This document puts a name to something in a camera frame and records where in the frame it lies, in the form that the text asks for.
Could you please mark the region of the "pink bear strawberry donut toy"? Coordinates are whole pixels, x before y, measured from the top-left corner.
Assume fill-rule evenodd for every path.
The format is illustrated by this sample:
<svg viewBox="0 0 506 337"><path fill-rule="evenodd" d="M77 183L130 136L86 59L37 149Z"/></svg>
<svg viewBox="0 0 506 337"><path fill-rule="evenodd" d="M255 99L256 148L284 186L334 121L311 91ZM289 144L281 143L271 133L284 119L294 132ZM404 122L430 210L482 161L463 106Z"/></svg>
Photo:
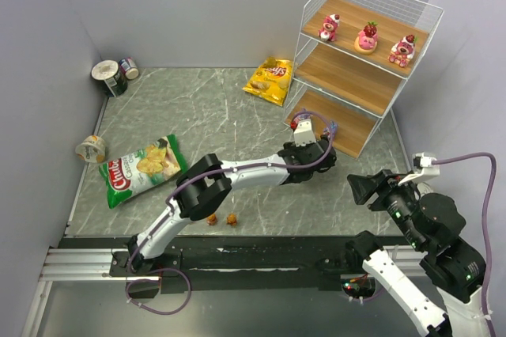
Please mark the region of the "pink bear strawberry donut toy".
<svg viewBox="0 0 506 337"><path fill-rule="evenodd" d="M354 41L354 48L362 55L370 55L375 51L377 44L377 23L370 21L358 32Z"/></svg>

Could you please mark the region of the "purple bunny donut toy front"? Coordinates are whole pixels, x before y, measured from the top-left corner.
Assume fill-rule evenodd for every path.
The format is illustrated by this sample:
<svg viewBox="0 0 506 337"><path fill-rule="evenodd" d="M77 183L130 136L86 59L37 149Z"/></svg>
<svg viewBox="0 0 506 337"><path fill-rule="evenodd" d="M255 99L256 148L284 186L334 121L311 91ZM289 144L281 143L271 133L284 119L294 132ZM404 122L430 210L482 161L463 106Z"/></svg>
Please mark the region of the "purple bunny donut toy front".
<svg viewBox="0 0 506 337"><path fill-rule="evenodd" d="M311 118L311 115L307 112L303 112L297 116L295 116L291 123L290 123L290 127L293 129L293 130L296 130L297 128L297 125L299 122L302 122L302 121L305 121L307 119L310 119Z"/></svg>

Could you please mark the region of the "pink bear cream hat toy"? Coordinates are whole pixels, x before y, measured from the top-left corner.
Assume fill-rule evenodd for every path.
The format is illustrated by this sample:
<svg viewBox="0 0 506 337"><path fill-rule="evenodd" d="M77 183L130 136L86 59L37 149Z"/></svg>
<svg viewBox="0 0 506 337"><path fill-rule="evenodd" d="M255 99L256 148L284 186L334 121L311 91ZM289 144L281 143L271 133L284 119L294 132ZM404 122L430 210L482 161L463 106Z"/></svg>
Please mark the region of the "pink bear cream hat toy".
<svg viewBox="0 0 506 337"><path fill-rule="evenodd" d="M318 37L325 42L334 42L339 25L340 16L338 14L325 16L322 28L318 31Z"/></svg>

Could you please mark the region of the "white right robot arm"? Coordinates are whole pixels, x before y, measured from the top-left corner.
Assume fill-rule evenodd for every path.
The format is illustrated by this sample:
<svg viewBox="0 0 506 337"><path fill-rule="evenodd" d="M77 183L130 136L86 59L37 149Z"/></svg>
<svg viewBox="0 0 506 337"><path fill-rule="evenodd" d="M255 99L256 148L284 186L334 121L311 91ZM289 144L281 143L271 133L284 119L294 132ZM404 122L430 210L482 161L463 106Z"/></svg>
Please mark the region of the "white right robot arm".
<svg viewBox="0 0 506 337"><path fill-rule="evenodd" d="M486 262L460 233L466 221L454 200L439 193L420 195L416 184L383 170L347 177L353 200L371 211L387 212L408 244L423 253L420 265L444 301L440 308L397 266L369 231L347 244L362 268L391 295L421 336L493 336L482 305Z"/></svg>

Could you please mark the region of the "pink bear cake toy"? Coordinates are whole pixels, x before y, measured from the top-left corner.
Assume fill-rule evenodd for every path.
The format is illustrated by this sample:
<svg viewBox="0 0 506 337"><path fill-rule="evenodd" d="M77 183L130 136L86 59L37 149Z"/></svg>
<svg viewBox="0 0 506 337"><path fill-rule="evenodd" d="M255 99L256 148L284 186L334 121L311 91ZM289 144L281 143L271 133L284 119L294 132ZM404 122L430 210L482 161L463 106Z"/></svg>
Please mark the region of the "pink bear cake toy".
<svg viewBox="0 0 506 337"><path fill-rule="evenodd" d="M415 56L417 37L413 34L404 36L392 48L388 56L388 61L405 68Z"/></svg>

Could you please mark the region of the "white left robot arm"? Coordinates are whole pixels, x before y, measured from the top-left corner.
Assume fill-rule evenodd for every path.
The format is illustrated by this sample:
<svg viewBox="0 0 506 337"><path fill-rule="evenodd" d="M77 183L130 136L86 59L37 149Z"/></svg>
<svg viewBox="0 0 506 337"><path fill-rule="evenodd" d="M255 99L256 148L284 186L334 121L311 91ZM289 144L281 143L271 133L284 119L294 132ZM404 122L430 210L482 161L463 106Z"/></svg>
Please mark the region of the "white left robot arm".
<svg viewBox="0 0 506 337"><path fill-rule="evenodd" d="M164 254L171 241L192 222L208 218L233 191L250 187L276 187L308 181L314 173L335 166L336 152L326 136L297 146L287 142L268 157L249 161L225 161L210 153L192 165L176 181L160 216L127 245L127 270L138 272Z"/></svg>

